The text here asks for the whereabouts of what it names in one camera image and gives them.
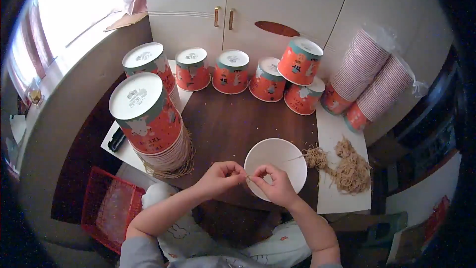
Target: cabinet handle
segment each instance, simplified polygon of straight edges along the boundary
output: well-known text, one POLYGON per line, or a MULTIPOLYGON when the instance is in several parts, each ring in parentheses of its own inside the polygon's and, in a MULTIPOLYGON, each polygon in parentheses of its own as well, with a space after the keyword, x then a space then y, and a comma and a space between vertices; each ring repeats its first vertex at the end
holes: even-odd
POLYGON ((235 13, 235 9, 230 9, 230 22, 228 24, 228 29, 233 30, 233 14, 235 13))
POLYGON ((219 6, 215 7, 215 27, 218 27, 218 10, 221 9, 219 6))

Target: red plastic crate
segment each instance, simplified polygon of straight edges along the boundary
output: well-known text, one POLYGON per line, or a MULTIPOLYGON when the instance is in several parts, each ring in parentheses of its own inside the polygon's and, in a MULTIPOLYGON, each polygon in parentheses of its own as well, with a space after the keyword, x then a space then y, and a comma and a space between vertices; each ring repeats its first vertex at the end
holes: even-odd
POLYGON ((127 227, 142 210, 143 194, 143 188, 93 167, 86 188, 81 227, 92 238, 120 254, 127 227), (119 214, 117 217, 111 214, 114 211, 119 214))

